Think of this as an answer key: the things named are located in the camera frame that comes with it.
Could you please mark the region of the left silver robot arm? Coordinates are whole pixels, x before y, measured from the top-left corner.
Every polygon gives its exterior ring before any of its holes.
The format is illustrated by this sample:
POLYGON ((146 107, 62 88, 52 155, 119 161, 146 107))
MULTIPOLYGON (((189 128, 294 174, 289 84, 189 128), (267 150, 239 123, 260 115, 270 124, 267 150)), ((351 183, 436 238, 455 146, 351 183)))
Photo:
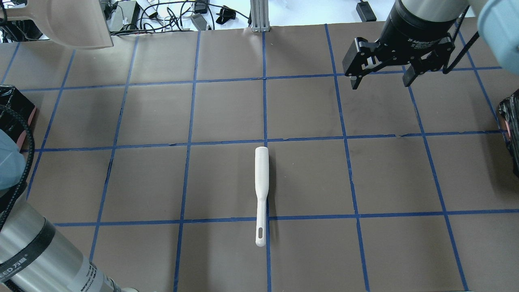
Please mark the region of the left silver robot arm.
POLYGON ((17 292, 133 292, 120 287, 23 198, 7 205, 25 157, 1 132, 1 285, 17 292))

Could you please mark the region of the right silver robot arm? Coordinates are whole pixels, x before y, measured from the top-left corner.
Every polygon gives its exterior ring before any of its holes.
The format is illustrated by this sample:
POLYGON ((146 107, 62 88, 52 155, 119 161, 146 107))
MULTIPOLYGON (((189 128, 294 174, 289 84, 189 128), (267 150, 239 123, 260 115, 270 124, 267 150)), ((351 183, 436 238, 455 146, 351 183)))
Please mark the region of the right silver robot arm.
POLYGON ((473 8, 478 31, 499 65, 518 74, 517 0, 396 0, 377 41, 356 37, 342 65, 356 90, 362 78, 388 66, 408 65, 404 86, 431 71, 447 74, 457 63, 448 60, 455 48, 450 28, 473 8))

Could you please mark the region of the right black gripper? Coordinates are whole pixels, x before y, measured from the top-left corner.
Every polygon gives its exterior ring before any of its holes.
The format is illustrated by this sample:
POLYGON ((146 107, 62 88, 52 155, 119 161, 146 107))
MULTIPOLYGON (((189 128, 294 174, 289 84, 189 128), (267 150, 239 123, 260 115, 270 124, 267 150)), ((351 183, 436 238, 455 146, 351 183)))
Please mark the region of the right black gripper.
POLYGON ((384 28, 376 41, 356 37, 342 61, 344 74, 357 90, 363 77, 389 66, 409 65, 403 85, 410 85, 427 71, 439 71, 448 62, 455 45, 450 33, 433 41, 419 41, 396 28, 384 28))

